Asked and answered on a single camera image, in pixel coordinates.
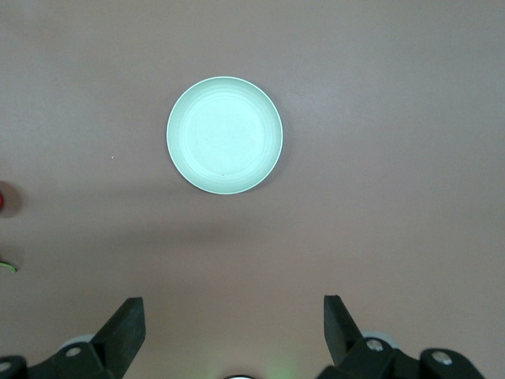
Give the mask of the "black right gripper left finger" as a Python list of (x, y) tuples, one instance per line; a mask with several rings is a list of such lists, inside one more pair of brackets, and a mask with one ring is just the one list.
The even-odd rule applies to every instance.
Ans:
[(144, 302), (127, 298), (89, 342), (61, 348), (29, 366), (20, 355), (1, 357), (2, 378), (122, 378), (146, 336)]

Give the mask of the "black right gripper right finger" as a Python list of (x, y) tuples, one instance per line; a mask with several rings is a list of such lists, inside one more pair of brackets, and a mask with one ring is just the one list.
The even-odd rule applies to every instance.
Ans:
[(338, 295), (324, 297), (324, 337), (333, 364), (320, 378), (482, 378), (464, 355), (429, 348), (411, 358), (385, 339), (363, 336)]

